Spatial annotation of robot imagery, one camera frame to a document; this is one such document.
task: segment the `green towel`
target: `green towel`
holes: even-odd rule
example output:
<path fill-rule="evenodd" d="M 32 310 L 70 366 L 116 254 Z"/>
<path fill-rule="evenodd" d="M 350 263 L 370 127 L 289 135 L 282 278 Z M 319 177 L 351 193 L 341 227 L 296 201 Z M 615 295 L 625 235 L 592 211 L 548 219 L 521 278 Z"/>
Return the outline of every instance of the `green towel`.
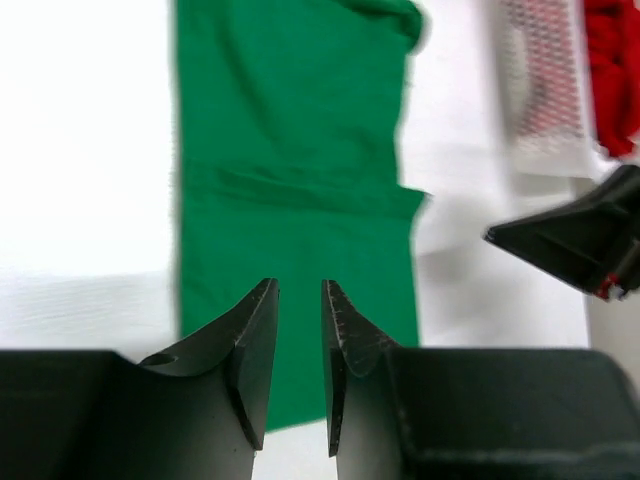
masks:
<path fill-rule="evenodd" d="M 397 185 L 408 0 L 177 0 L 182 333 L 280 280 L 268 428 L 325 414 L 320 285 L 418 343 Z"/>

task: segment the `mesh container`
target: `mesh container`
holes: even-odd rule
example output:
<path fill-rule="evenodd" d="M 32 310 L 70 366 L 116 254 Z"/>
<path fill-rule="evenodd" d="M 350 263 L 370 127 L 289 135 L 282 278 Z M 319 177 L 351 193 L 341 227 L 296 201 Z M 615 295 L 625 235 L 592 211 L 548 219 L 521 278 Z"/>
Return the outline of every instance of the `mesh container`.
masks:
<path fill-rule="evenodd" d="M 582 3 L 497 0 L 494 40 L 511 157 L 523 173 L 601 178 Z"/>

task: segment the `screw hole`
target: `screw hole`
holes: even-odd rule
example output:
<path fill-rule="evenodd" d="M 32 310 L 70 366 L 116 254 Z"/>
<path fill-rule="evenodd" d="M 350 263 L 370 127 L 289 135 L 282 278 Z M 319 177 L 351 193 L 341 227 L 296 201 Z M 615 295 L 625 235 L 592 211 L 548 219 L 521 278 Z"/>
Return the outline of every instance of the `screw hole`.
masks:
<path fill-rule="evenodd" d="M 161 365 L 168 365 L 175 362 L 178 359 L 175 355 L 170 353 L 154 353 L 153 355 L 145 358 L 140 362 L 141 367 L 159 367 Z"/>

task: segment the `red object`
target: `red object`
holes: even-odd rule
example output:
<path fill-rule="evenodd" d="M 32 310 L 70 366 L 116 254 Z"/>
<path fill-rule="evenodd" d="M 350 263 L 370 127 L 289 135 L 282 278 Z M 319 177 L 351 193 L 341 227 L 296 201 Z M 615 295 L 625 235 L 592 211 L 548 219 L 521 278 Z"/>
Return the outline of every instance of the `red object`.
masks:
<path fill-rule="evenodd" d="M 611 288 L 619 287 L 620 279 L 615 273 L 610 273 L 604 279 L 598 290 L 595 291 L 594 295 L 602 300 L 611 300 Z"/>
<path fill-rule="evenodd" d="M 611 157 L 640 130 L 640 11 L 633 0 L 584 0 L 598 141 Z"/>

